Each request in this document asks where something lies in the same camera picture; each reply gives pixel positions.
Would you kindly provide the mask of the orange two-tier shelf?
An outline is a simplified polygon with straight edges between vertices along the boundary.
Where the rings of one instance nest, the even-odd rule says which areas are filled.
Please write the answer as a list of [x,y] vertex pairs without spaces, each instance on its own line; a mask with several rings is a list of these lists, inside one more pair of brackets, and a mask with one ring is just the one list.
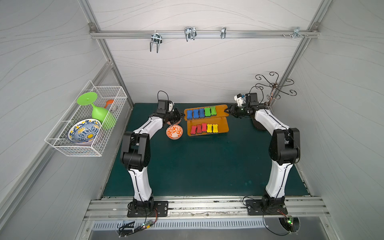
[[189,108],[184,110],[185,114],[185,121],[187,122],[187,130],[188,130],[188,136],[190,137],[196,137],[196,136],[204,136],[204,135],[212,135],[214,133],[202,133],[202,134],[196,134],[196,135],[191,135],[191,126],[197,126],[201,125],[202,123],[207,123],[207,124],[218,124],[219,132],[216,134],[223,134],[229,132],[229,125],[227,121],[227,117],[229,114],[225,113],[224,110],[228,107],[227,105],[216,105],[216,110],[217,110],[217,115],[216,116],[211,116],[208,118],[202,118],[202,119],[192,119],[192,120],[187,120],[187,110],[194,110],[194,109],[200,109],[200,108],[207,108],[207,107],[198,107],[198,108]]

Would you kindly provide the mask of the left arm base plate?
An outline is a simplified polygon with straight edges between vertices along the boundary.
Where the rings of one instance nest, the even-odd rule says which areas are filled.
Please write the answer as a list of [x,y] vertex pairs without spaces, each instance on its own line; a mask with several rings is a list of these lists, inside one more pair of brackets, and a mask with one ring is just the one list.
[[133,200],[128,204],[128,218],[144,218],[144,217],[167,217],[168,201],[138,201]]

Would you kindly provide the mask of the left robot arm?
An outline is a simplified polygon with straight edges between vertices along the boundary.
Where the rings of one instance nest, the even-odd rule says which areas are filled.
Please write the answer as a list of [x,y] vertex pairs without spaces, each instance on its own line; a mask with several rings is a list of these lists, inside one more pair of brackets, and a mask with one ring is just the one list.
[[134,188],[133,208],[151,212],[155,208],[153,191],[148,177],[151,160],[151,138],[163,125],[178,125],[184,114],[174,109],[165,114],[153,113],[138,129],[124,133],[120,159],[131,176]]

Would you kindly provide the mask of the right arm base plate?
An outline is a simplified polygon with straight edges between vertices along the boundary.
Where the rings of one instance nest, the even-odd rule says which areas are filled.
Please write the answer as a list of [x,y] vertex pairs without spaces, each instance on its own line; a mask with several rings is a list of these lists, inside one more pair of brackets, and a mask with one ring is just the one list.
[[244,201],[247,214],[249,216],[263,216],[263,215],[288,215],[287,207],[281,199],[279,200],[252,200],[247,199]]

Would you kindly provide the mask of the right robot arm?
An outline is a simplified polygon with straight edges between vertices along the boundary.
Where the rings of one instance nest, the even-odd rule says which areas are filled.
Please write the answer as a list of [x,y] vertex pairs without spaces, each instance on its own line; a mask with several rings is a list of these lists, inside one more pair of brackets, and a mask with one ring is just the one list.
[[257,126],[271,134],[269,156],[272,160],[272,168],[261,207],[266,212],[282,206],[285,201],[285,187],[289,172],[301,156],[300,131],[283,124],[266,108],[250,109],[231,105],[224,112],[236,118],[254,114],[254,122]]

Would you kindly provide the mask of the green eraser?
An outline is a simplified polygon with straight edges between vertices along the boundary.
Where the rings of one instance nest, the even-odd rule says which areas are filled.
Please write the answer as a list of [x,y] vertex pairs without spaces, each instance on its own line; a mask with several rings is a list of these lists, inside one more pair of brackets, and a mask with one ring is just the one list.
[[215,106],[210,106],[211,116],[217,115],[217,110]]
[[207,108],[204,108],[204,113],[205,113],[205,117],[208,118],[208,117],[211,117],[211,108],[210,107],[207,107]]

